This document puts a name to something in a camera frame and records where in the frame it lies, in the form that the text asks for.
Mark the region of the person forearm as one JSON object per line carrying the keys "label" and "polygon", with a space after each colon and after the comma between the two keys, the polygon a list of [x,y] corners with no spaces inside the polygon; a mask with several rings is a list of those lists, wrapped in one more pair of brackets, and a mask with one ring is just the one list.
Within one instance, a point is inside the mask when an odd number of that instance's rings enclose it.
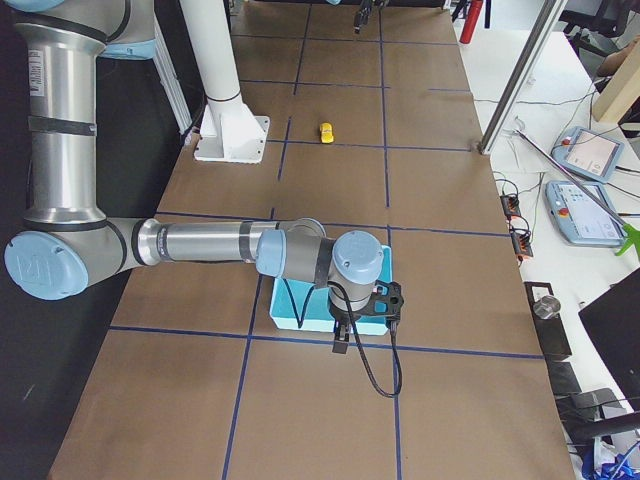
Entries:
{"label": "person forearm", "polygon": [[638,43],[639,37],[636,37],[632,42],[626,45],[621,50],[609,54],[602,64],[598,67],[596,75],[598,77],[610,77],[613,76],[617,70],[624,63],[628,55],[633,51],[635,45]]}

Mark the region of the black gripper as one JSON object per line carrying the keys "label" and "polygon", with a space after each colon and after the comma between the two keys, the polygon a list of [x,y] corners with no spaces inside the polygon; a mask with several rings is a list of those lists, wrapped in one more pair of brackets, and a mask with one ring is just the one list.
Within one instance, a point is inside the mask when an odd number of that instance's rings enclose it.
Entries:
{"label": "black gripper", "polygon": [[335,305],[329,306],[329,312],[334,319],[333,332],[335,335],[332,352],[346,354],[349,347],[349,334],[352,330],[352,315],[347,310],[342,310]]}
{"label": "black gripper", "polygon": [[358,9],[354,15],[353,28],[355,33],[360,33],[362,28],[368,24],[368,9],[367,8],[383,8],[388,5],[388,0],[362,0],[360,3],[361,8]]}

